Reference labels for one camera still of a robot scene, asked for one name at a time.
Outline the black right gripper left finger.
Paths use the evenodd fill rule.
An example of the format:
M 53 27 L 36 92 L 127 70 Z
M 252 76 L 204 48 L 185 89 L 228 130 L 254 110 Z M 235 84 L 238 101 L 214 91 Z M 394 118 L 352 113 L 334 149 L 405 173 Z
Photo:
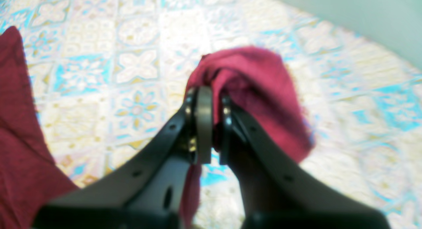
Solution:
M 213 97 L 192 88 L 178 112 L 131 160 L 44 205 L 35 229 L 182 229 L 178 209 L 190 166 L 211 162 Z

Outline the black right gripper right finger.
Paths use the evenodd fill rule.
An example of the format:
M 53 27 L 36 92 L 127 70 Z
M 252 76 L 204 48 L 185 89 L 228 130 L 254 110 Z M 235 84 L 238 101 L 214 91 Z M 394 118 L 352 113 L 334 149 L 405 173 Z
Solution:
M 221 100 L 220 164 L 238 178 L 243 229 L 388 229 L 386 217 L 323 184 L 295 163 L 252 115 Z

